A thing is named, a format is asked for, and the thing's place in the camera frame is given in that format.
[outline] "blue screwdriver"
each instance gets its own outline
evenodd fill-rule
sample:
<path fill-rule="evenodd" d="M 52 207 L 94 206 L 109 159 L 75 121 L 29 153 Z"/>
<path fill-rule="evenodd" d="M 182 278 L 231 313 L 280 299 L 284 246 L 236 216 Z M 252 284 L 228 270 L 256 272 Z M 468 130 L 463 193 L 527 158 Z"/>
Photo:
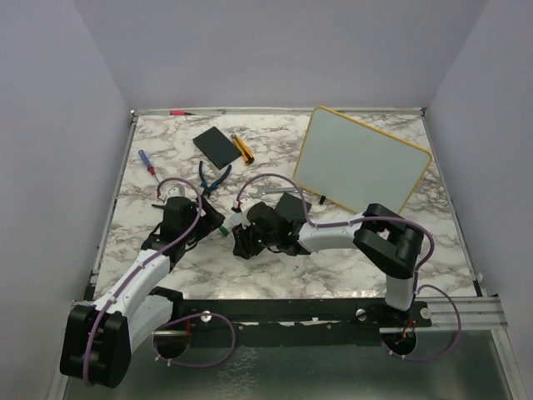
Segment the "blue screwdriver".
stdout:
<path fill-rule="evenodd" d="M 144 152 L 144 150 L 139 150 L 139 156 L 141 157 L 142 162 L 146 166 L 148 172 L 156 179 L 157 183 L 160 183 L 159 178 L 156 175 L 156 170 L 153 168 L 152 163 L 148 159 L 147 154 Z"/>

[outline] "green object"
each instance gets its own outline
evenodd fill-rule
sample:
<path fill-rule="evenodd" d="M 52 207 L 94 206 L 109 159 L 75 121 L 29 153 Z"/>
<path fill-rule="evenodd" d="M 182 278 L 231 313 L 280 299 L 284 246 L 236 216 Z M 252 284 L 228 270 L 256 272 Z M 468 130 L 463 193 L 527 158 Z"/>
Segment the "green object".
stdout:
<path fill-rule="evenodd" d="M 224 236 L 228 236 L 230 233 L 225 229 L 224 227 L 219 227 L 218 230 L 222 233 Z"/>

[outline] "screwdriver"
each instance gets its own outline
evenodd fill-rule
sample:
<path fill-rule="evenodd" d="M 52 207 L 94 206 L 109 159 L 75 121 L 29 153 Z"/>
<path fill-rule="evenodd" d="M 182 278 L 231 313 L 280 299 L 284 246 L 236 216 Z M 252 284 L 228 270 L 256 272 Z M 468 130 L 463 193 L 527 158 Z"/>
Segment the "screwdriver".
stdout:
<path fill-rule="evenodd" d="M 153 168 L 152 163 L 148 159 L 147 154 L 144 152 L 144 150 L 139 150 L 139 156 L 141 157 L 142 162 L 146 166 L 148 172 L 156 179 L 157 183 L 160 183 L 159 178 L 156 175 L 156 170 Z"/>
<path fill-rule="evenodd" d="M 241 152 L 242 156 L 244 157 L 244 163 L 246 165 L 250 165 L 251 163 L 253 163 L 252 152 L 250 150 L 248 150 L 247 145 L 244 144 L 242 139 L 240 137 L 238 137 L 236 134 L 232 134 L 232 140 L 233 140 L 233 144 L 235 144 L 235 146 L 237 146 L 237 148 Z"/>

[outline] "metal frame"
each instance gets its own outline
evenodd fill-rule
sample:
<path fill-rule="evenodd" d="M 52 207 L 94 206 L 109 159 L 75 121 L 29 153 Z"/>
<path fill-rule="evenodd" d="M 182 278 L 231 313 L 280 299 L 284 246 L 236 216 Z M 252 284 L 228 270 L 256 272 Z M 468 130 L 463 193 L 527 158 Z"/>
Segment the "metal frame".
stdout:
<path fill-rule="evenodd" d="M 122 178 L 126 169 L 127 157 L 132 145 L 137 120 L 140 116 L 145 115 L 170 115 L 170 111 L 175 108 L 154 109 L 154 110 L 132 110 L 132 122 L 128 134 L 127 145 L 122 156 L 122 163 L 120 173 L 117 177 L 117 182 L 113 192 L 113 201 L 107 212 L 107 219 L 102 232 L 102 240 L 98 248 L 97 257 L 92 268 L 92 275 L 89 285 L 96 285 L 97 275 L 100 269 L 102 255 L 107 241 L 109 226 L 111 224 L 112 216 L 115 210 L 117 195 L 119 193 Z M 223 114 L 311 114 L 312 108 L 298 108 L 298 107 L 200 107 L 200 108 L 182 108 L 182 111 L 202 114 L 202 115 L 223 115 Z M 365 113 L 365 114 L 409 114 L 419 115 L 422 118 L 424 128 L 431 148 L 433 142 L 430 132 L 427 127 L 425 118 L 425 110 L 422 108 L 353 108 L 353 107 L 336 107 L 341 113 Z M 461 225 L 454 208 L 453 201 L 446 186 L 446 181 L 441 173 L 441 165 L 436 154 L 434 154 L 435 163 L 439 174 L 441 175 L 442 185 L 445 189 L 446 198 L 450 204 L 451 214 L 456 225 L 459 235 L 460 243 L 465 253 L 466 263 L 471 273 L 472 279 L 475 283 L 481 284 L 481 277 L 476 272 L 471 264 L 468 247 L 463 236 Z M 454 297 L 453 301 L 460 310 L 461 321 L 463 322 L 464 330 L 491 330 L 495 341 L 496 351 L 501 361 L 501 366 L 505 374 L 505 379 L 511 390 L 511 395 L 515 400 L 527 400 L 526 390 L 521 380 L 521 374 L 516 364 L 515 356 L 511 348 L 511 343 L 507 335 L 507 321 L 498 297 L 487 297 L 486 290 L 481 286 L 481 294 L 484 297 Z M 427 302 L 428 308 L 431 312 L 432 327 L 420 327 L 419 330 L 424 331 L 454 331 L 456 330 L 456 315 L 451 305 L 443 297 L 420 297 L 420 300 Z M 47 395 L 48 400 L 55 400 L 63 398 L 67 387 L 68 378 L 59 372 L 59 368 L 52 377 L 52 384 Z"/>

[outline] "pliers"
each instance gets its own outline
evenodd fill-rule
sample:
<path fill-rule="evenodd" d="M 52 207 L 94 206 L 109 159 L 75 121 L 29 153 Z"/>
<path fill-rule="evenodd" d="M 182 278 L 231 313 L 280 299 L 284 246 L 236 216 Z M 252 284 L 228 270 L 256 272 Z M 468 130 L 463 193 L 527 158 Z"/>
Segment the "pliers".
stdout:
<path fill-rule="evenodd" d="M 200 175 L 200 179 L 202 180 L 202 184 L 200 185 L 203 188 L 202 196 L 206 196 L 209 198 L 211 196 L 211 192 L 217 189 L 218 186 L 222 182 L 224 182 L 224 179 L 227 178 L 231 170 L 232 170 L 232 165 L 230 164 L 226 168 L 226 171 L 224 171 L 224 173 L 215 182 L 213 182 L 211 185 L 208 186 L 206 178 L 203 176 L 203 161 L 200 161 L 200 166 L 198 167 L 198 174 Z"/>

